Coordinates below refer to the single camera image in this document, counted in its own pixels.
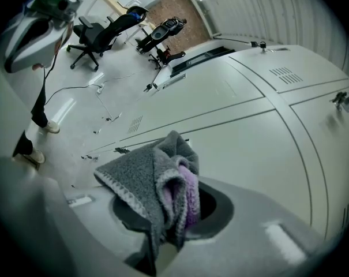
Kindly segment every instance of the wall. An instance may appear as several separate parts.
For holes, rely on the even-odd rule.
[[[349,38],[322,0],[192,0],[219,38],[298,44],[349,75]]]
[[[199,16],[190,0],[161,0],[150,8],[148,20],[154,25],[171,17],[187,19],[187,24],[176,36],[170,36],[163,45],[168,45],[172,54],[180,53],[193,46],[209,41],[211,38],[204,26],[204,21]]]

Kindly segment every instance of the white wall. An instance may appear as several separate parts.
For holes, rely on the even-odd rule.
[[[203,17],[220,38],[298,44],[349,75],[349,38],[322,0],[202,0]]]

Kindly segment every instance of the handle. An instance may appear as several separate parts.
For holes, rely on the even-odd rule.
[[[170,85],[172,85],[172,84],[174,84],[174,83],[176,83],[176,82],[178,82],[179,80],[182,80],[182,79],[184,79],[184,78],[187,78],[187,74],[183,74],[183,75],[181,75],[181,76],[179,76],[179,77],[173,79],[173,80],[170,81],[168,84],[164,85],[164,86],[163,86],[163,89],[167,88],[168,86],[170,86]]]

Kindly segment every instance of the cable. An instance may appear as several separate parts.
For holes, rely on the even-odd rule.
[[[127,35],[127,37],[126,37],[126,40],[125,40],[125,41],[127,41],[128,37],[129,37],[127,30],[126,30],[126,35]],[[129,42],[129,40],[128,40],[127,42],[128,42],[129,44],[131,44],[133,47],[136,47],[136,46],[138,45],[138,44],[133,45],[132,43]]]
[[[138,72],[135,72],[135,73],[133,73],[133,74],[131,74],[131,75],[128,75],[128,76],[117,77],[117,78],[111,78],[111,79],[109,79],[109,80],[104,81],[103,83],[109,82],[109,81],[111,81],[111,80],[116,80],[116,79],[129,78],[130,76],[133,76],[133,75],[138,74],[138,73],[143,73],[143,72],[148,72],[148,71],[138,71]]]
[[[214,37],[214,39],[216,39],[216,40],[229,40],[229,41],[236,41],[236,42],[250,44],[250,42],[241,41],[241,40],[235,40],[235,39],[229,39],[229,38],[217,38],[217,37]]]
[[[111,120],[113,120],[114,118],[113,118],[112,115],[110,114],[110,112],[109,112],[109,110],[107,109],[107,107],[105,107],[105,105],[104,105],[103,101],[101,100],[101,98],[99,98],[99,95],[97,94],[97,92],[96,92],[96,96],[97,96],[97,98],[99,99],[100,103],[101,103],[101,104],[103,105],[103,107],[105,108],[105,110],[107,111],[107,113],[109,114]]]
[[[56,54],[55,54],[55,57],[54,57],[54,62],[52,63],[52,67],[51,67],[51,69],[50,69],[50,70],[48,70],[46,77],[44,76],[43,81],[46,81],[46,79],[47,79],[48,75],[49,75],[49,74],[50,74],[50,72],[51,72],[51,71],[54,69],[55,62],[57,61],[57,57],[58,57],[58,53],[56,53]]]
[[[97,86],[97,87],[100,87],[100,88],[101,88],[101,86],[99,86],[99,85],[97,85],[97,84],[90,84],[90,85],[87,85],[87,86],[64,87],[64,88],[61,88],[61,89],[55,91],[55,92],[50,96],[50,98],[47,100],[47,102],[45,102],[45,105],[47,105],[47,103],[50,101],[50,99],[51,99],[56,93],[58,93],[59,91],[62,91],[62,90],[64,90],[64,89],[71,89],[71,88],[87,88],[87,87],[90,87],[90,86]]]

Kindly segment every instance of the power cord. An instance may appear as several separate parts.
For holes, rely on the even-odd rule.
[[[126,30],[126,35],[127,35],[127,37],[126,37],[126,40],[127,40],[127,39],[128,39],[128,37],[129,37],[127,30]],[[138,45],[138,44],[133,45],[133,44],[132,44],[132,43],[130,43],[129,41],[128,41],[128,43],[129,43],[129,44],[131,44],[133,47],[136,47],[136,46]]]
[[[46,70],[45,70],[45,67],[43,67],[43,81],[44,81],[44,82],[46,81],[46,79],[47,79],[48,75],[50,74],[50,72],[51,72],[52,70],[54,70],[54,66],[55,66],[55,62],[57,61],[57,57],[58,57],[58,53],[55,54],[54,62],[52,63],[51,69],[48,70],[46,76],[45,76]]]
[[[113,120],[112,115],[110,114],[110,112],[109,112],[109,110],[107,109],[107,107],[105,107],[103,101],[101,100],[101,98],[99,98],[99,95],[98,95],[97,93],[96,93],[96,96],[97,96],[97,98],[99,99],[100,103],[101,103],[101,104],[103,105],[103,107],[105,108],[105,110],[107,111],[107,113],[109,114],[111,120]]]
[[[136,74],[138,74],[138,73],[143,73],[143,72],[147,72],[147,71],[138,71],[138,72],[134,72],[134,73],[132,73],[131,75],[128,75],[128,76],[111,78],[111,79],[109,79],[109,80],[104,81],[103,83],[109,82],[109,81],[111,81],[111,80],[117,80],[117,79],[129,78],[130,76],[136,75]]]
[[[87,86],[74,86],[74,87],[64,87],[64,88],[61,88],[57,91],[55,91],[51,96],[50,98],[47,100],[47,102],[45,102],[45,105],[47,105],[47,103],[50,101],[50,99],[56,94],[58,93],[59,91],[62,91],[64,89],[72,89],[72,88],[87,88],[87,87],[90,87],[90,86],[97,86],[99,88],[101,88],[101,86],[97,85],[97,84],[90,84],[90,85],[87,85]]]

